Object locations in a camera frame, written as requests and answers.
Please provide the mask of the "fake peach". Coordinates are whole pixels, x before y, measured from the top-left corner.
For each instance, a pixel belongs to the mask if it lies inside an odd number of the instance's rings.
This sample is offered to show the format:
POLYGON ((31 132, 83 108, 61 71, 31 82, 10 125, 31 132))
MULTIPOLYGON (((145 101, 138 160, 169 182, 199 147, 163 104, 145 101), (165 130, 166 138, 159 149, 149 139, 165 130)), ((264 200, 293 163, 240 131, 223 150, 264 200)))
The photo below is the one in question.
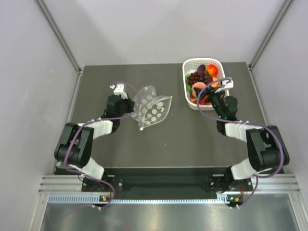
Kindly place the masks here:
POLYGON ((206 84, 203 82, 196 82, 192 85, 192 90, 195 90, 196 88, 203 89, 205 86, 206 84))

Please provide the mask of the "red yellow fake mango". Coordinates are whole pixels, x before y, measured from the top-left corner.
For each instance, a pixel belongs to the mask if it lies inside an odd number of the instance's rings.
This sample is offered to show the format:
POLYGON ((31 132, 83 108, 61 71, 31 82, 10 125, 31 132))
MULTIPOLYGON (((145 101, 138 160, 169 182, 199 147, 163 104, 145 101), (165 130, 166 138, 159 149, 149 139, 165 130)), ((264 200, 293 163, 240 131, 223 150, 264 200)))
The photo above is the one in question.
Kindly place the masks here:
POLYGON ((199 99, 199 104, 200 105, 211 105, 211 102, 209 100, 209 96, 204 96, 203 98, 199 99))

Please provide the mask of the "dark purple fake grapes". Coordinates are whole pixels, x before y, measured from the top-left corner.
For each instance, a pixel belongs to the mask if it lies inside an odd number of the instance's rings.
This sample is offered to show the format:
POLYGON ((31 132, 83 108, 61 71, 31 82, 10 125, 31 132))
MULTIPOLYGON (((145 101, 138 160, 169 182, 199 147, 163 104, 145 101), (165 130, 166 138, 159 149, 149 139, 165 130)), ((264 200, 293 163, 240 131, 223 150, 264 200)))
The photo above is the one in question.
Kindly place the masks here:
POLYGON ((194 83, 203 82, 207 83, 209 80, 209 75, 207 72, 192 72, 186 75, 186 83, 192 86, 194 83))

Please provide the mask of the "clear zip top bag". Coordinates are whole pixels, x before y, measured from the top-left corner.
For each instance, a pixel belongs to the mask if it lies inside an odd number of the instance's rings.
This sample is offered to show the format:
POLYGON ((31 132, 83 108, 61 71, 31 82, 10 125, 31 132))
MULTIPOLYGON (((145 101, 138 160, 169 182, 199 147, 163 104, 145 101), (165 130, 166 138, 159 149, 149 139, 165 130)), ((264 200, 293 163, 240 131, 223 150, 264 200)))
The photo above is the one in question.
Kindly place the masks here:
POLYGON ((137 121, 139 130, 164 121, 170 111, 172 99, 172 96, 157 95, 153 85, 140 89, 133 98, 135 105, 131 116, 137 121))

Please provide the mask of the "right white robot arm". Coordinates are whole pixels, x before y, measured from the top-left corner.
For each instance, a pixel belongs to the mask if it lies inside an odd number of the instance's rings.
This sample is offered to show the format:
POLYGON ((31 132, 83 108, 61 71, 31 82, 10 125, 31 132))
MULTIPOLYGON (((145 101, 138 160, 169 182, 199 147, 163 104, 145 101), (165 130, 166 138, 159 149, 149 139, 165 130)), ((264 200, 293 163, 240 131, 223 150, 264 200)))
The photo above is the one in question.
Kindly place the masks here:
POLYGON ((226 170, 224 183, 229 190, 237 190, 243 179, 271 169, 279 171, 289 164, 289 153, 276 126, 262 127, 237 120, 238 101, 233 96, 225 96, 224 90, 217 91, 212 87, 202 90, 201 87, 195 87, 193 92, 199 103, 212 104, 218 115, 219 133, 247 145, 248 157, 226 170))

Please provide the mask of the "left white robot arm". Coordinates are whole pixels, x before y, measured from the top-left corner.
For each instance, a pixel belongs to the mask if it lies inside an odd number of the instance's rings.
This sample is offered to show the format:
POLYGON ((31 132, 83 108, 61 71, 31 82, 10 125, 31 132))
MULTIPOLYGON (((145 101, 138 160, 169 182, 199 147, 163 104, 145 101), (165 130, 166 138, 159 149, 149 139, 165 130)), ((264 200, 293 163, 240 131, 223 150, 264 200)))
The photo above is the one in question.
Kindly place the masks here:
POLYGON ((91 157, 93 140, 114 133, 120 126, 121 118, 132 113, 134 106, 135 102, 130 98, 111 95, 100 118, 85 124, 66 123, 55 148, 54 158, 92 177, 92 185, 97 190, 106 190, 109 179, 104 176, 104 168, 91 157))

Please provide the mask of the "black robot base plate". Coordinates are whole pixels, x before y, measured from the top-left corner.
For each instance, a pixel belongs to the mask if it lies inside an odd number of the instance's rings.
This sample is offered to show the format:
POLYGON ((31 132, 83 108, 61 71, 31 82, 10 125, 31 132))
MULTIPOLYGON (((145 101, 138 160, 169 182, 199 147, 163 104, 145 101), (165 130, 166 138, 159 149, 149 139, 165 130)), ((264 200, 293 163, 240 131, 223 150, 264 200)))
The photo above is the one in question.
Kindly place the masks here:
POLYGON ((109 167, 103 180, 115 199, 215 199, 219 193, 242 196, 253 190, 251 179, 230 182, 227 167, 109 167))

